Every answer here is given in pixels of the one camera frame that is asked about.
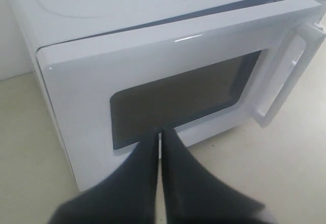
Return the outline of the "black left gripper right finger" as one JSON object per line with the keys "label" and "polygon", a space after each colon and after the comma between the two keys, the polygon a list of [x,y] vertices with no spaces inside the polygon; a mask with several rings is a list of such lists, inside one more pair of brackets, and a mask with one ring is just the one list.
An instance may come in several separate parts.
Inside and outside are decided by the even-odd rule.
{"label": "black left gripper right finger", "polygon": [[177,132],[161,134],[161,174],[168,223],[262,223],[262,203],[220,181],[185,147]]}

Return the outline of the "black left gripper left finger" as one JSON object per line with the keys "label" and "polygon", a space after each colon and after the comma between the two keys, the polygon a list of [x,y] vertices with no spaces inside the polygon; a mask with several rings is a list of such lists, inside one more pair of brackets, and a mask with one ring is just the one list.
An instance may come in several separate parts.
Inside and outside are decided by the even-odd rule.
{"label": "black left gripper left finger", "polygon": [[154,223],[158,132],[147,132],[106,179],[61,204],[50,223]]}

